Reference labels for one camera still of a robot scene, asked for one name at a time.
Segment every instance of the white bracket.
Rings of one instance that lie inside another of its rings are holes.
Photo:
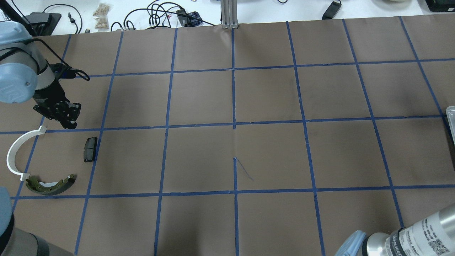
[[[8,154],[6,155],[6,165],[8,166],[8,169],[10,169],[12,173],[20,175],[21,181],[25,181],[25,179],[28,179],[30,177],[30,174],[22,173],[17,169],[15,163],[16,153],[22,146],[22,144],[24,144],[27,140],[38,135],[43,135],[46,132],[46,130],[47,130],[46,126],[41,125],[40,128],[38,128],[38,130],[29,131],[23,134],[11,145],[10,149],[8,150]]]
[[[237,0],[221,0],[221,19],[223,28],[238,28]]]

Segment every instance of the cable connector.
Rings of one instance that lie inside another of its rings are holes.
[[[68,13],[68,18],[70,18],[70,22],[71,23],[75,23],[76,22],[75,19],[71,18],[71,13]]]

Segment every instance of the white label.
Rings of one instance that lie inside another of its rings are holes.
[[[455,244],[444,232],[439,212],[402,230],[399,240],[407,256],[448,256]]]

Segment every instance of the scratch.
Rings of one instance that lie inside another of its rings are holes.
[[[250,178],[250,180],[254,181],[254,179],[251,178],[251,176],[248,174],[248,172],[247,172],[247,170],[245,169],[245,167],[243,166],[242,162],[240,162],[240,160],[239,160],[238,158],[236,158],[236,157],[234,157],[234,159],[235,159],[236,161],[238,161],[238,163],[239,163],[240,166],[242,167],[243,171],[247,174],[248,178]]]

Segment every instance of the grid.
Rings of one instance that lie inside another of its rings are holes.
[[[82,229],[83,229],[83,224],[84,224],[84,218],[86,214],[86,209],[87,209],[87,204],[88,200],[91,198],[121,198],[121,197],[157,197],[158,198],[158,206],[157,206],[157,219],[156,219],[156,230],[155,230],[155,241],[154,241],[154,248],[155,248],[155,255],[157,254],[158,250],[158,239],[159,239],[159,231],[160,231],[160,217],[161,217],[161,205],[162,205],[162,198],[163,196],[191,196],[191,195],[222,195],[222,194],[234,194],[234,202],[235,202],[235,212],[234,212],[234,219],[235,219],[235,252],[236,255],[240,255],[239,252],[239,227],[238,227],[238,195],[239,194],[255,194],[255,193],[295,193],[295,192],[308,192],[308,193],[313,193],[314,194],[314,206],[316,210],[316,220],[317,220],[317,226],[318,226],[318,234],[319,234],[319,241],[320,241],[320,246],[321,246],[321,252],[322,255],[325,256],[325,248],[324,248],[324,236],[323,236],[323,230],[321,226],[321,217],[319,213],[319,203],[318,203],[318,197],[317,194],[318,192],[327,192],[327,191],[361,191],[361,190],[390,190],[394,199],[394,204],[396,207],[396,212],[397,216],[399,219],[399,223],[401,227],[404,227],[403,224],[403,219],[401,216],[400,208],[399,208],[399,203],[395,194],[395,191],[397,189],[424,189],[424,188],[455,188],[455,184],[436,184],[436,185],[403,185],[403,186],[396,186],[393,184],[390,171],[388,168],[387,164],[387,159],[384,153],[384,149],[382,146],[381,138],[379,135],[379,131],[376,125],[376,120],[387,120],[387,119],[407,119],[407,118],[441,118],[446,125],[446,128],[448,128],[448,123],[445,119],[444,112],[441,110],[441,107],[436,99],[436,96],[433,92],[433,89],[430,85],[430,82],[423,70],[423,67],[421,65],[422,62],[429,62],[429,61],[453,61],[455,58],[446,58],[446,59],[427,59],[427,60],[420,60],[417,56],[417,53],[414,49],[413,43],[410,39],[410,36],[407,32],[406,26],[403,23],[403,19],[400,17],[400,22],[403,27],[403,30],[406,34],[406,37],[409,41],[409,44],[411,46],[411,49],[413,51],[413,54],[415,55],[415,60],[406,60],[406,61],[369,61],[369,62],[358,62],[356,58],[356,54],[354,52],[354,48],[349,36],[349,31],[346,26],[345,21],[343,20],[343,25],[344,29],[346,32],[346,36],[349,41],[349,46],[354,58],[354,62],[348,62],[348,63],[332,63],[332,64],[306,64],[306,65],[297,65],[296,63],[296,56],[294,52],[294,46],[293,46],[293,40],[292,40],[292,34],[291,30],[289,28],[289,23],[286,22],[287,30],[288,30],[288,36],[289,36],[289,43],[292,51],[292,57],[293,57],[293,65],[288,65],[288,66],[273,66],[273,67],[235,67],[235,54],[234,54],[234,37],[235,37],[235,30],[232,30],[231,33],[231,40],[232,40],[232,68],[230,69],[206,69],[206,70],[185,70],[185,71],[175,71],[174,70],[174,61],[175,61],[175,52],[176,52],[176,43],[177,43],[177,35],[178,35],[178,29],[175,30],[174,33],[174,41],[173,41],[173,51],[172,51],[172,64],[171,64],[171,70],[169,72],[143,72],[143,73],[127,73],[127,74],[116,74],[116,66],[117,66],[117,61],[119,58],[119,54],[121,51],[121,44],[122,44],[122,39],[123,39],[123,33],[121,32],[120,35],[120,40],[119,40],[119,45],[116,53],[116,61],[114,64],[114,68],[112,71],[112,74],[102,74],[102,75],[93,75],[91,77],[110,77],[110,84],[109,84],[109,90],[107,94],[107,99],[105,102],[105,108],[104,108],[104,114],[102,118],[102,123],[100,128],[88,128],[88,129],[76,129],[76,130],[48,130],[47,133],[72,133],[72,132],[84,132],[84,131],[95,131],[99,132],[99,139],[98,139],[98,147],[97,147],[97,154],[100,148],[100,144],[102,142],[102,136],[104,131],[113,131],[113,130],[126,130],[126,129],[165,129],[165,140],[164,140],[164,148],[163,148],[163,157],[162,157],[162,171],[161,171],[161,180],[160,180],[160,189],[159,193],[140,193],[140,194],[115,194],[115,195],[91,195],[90,190],[91,190],[91,184],[93,181],[93,175],[95,172],[95,167],[96,167],[96,160],[93,163],[92,169],[91,169],[91,175],[90,175],[90,181],[88,184],[87,192],[85,195],[56,195],[52,197],[46,197],[46,196],[20,196],[20,191],[22,189],[23,183],[21,182],[19,189],[16,193],[16,196],[12,196],[11,199],[14,200],[13,204],[13,209],[15,208],[17,201],[18,200],[29,200],[29,199],[66,199],[66,198],[81,198],[85,199],[84,206],[83,206],[83,212],[81,216],[81,222],[79,226],[79,231],[78,231],[78,236],[77,236],[77,241],[76,241],[76,247],[75,247],[75,254],[78,253],[78,248],[79,248],[79,242],[81,239],[81,234],[82,234]],[[66,51],[68,49],[69,43],[71,40],[71,35],[68,38],[68,42],[65,48],[65,53],[63,54],[63,57],[65,57]],[[385,63],[407,63],[407,62],[413,62],[417,63],[419,65],[420,71],[422,73],[422,76],[425,79],[425,82],[428,86],[428,89],[431,93],[431,96],[438,108],[439,115],[427,115],[427,116],[410,116],[410,117],[403,117],[403,116],[389,116],[389,117],[375,117],[373,115],[372,107],[369,102],[369,97],[364,85],[362,73],[360,70],[360,65],[368,65],[368,64],[385,64]],[[304,112],[304,107],[303,107],[303,102],[302,102],[302,95],[301,95],[301,89],[300,89],[300,84],[299,84],[299,78],[298,78],[298,68],[299,67],[318,67],[318,66],[342,66],[342,65],[353,65],[356,67],[359,79],[362,85],[363,93],[365,96],[365,100],[368,105],[368,110],[370,113],[370,117],[367,118],[329,118],[329,119],[306,119],[305,118],[305,112]],[[260,122],[236,122],[236,104],[235,104],[235,71],[237,70],[251,70],[251,69],[279,69],[279,68],[294,68],[294,73],[295,73],[295,79],[297,83],[297,92],[298,92],[298,99],[299,99],[299,106],[300,106],[300,112],[302,118],[300,120],[285,120],[285,121],[260,121]],[[175,73],[186,73],[186,72],[217,72],[217,71],[226,71],[226,70],[231,70],[232,71],[232,93],[233,93],[233,114],[232,118],[233,121],[232,123],[201,123],[201,124],[186,124],[186,125],[169,125],[169,112],[170,112],[170,106],[171,106],[171,93],[172,93],[172,80],[173,80],[173,74]],[[169,91],[168,91],[168,98],[167,98],[167,112],[166,112],[166,124],[164,126],[153,126],[153,127],[117,127],[117,128],[105,128],[105,120],[106,120],[106,114],[107,114],[107,108],[109,104],[109,99],[110,99],[110,94],[111,94],[111,89],[112,89],[112,84],[114,81],[114,78],[116,76],[134,76],[134,75],[145,75],[145,74],[170,74],[170,82],[169,82]],[[313,163],[312,163],[312,157],[311,157],[311,148],[310,148],[310,142],[308,139],[308,132],[307,132],[307,123],[310,122],[342,122],[342,121],[360,121],[360,120],[371,120],[373,126],[374,126],[374,132],[376,134],[377,142],[379,145],[379,149],[382,155],[382,160],[384,163],[386,175],[388,177],[389,181],[389,186],[379,186],[379,187],[340,187],[340,188],[318,188],[316,186],[316,181],[314,177],[314,171],[313,171]],[[273,123],[301,123],[304,128],[304,137],[305,137],[305,144],[306,144],[306,149],[307,149],[307,154],[308,154],[308,163],[310,167],[310,174],[311,174],[311,184],[312,188],[308,189],[257,189],[257,190],[238,190],[238,185],[237,185],[237,160],[234,158],[233,160],[233,177],[234,177],[234,189],[233,190],[221,190],[221,191],[206,191],[206,192],[170,192],[170,193],[164,193],[163,192],[163,182],[164,182],[164,174],[165,174],[165,163],[166,163],[166,154],[167,154],[167,139],[168,139],[168,133],[169,129],[172,128],[183,128],[183,127],[204,127],[204,126],[232,126],[233,129],[236,129],[237,125],[255,125],[255,124],[273,124]],[[10,131],[10,132],[0,132],[0,134],[21,134],[26,131]],[[27,161],[27,166],[25,168],[25,172],[27,172],[28,167],[30,165],[33,152],[35,149],[35,146],[37,144],[38,137],[35,138],[32,150],[30,152],[28,161]]]

